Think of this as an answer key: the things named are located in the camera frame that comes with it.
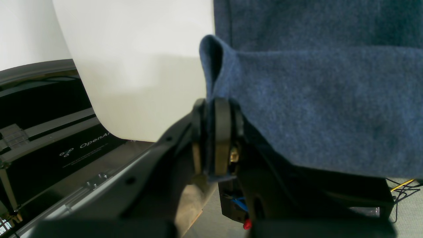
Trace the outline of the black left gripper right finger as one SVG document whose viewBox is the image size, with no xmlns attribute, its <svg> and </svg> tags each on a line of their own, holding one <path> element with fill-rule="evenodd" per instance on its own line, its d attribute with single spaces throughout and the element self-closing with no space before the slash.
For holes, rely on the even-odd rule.
<svg viewBox="0 0 423 238">
<path fill-rule="evenodd" d="M 213 175 L 235 177 L 252 227 L 249 238 L 395 238 L 392 224 L 350 210 L 313 185 L 244 120 L 213 100 Z"/>
</svg>

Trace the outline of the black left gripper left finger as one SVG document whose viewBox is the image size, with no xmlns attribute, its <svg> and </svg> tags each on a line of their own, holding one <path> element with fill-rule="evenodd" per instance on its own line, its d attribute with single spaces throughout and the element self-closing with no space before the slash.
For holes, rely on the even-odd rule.
<svg viewBox="0 0 423 238">
<path fill-rule="evenodd" d="M 205 99 L 94 200 L 39 223 L 32 238 L 176 238 L 182 191 L 203 172 Z"/>
</svg>

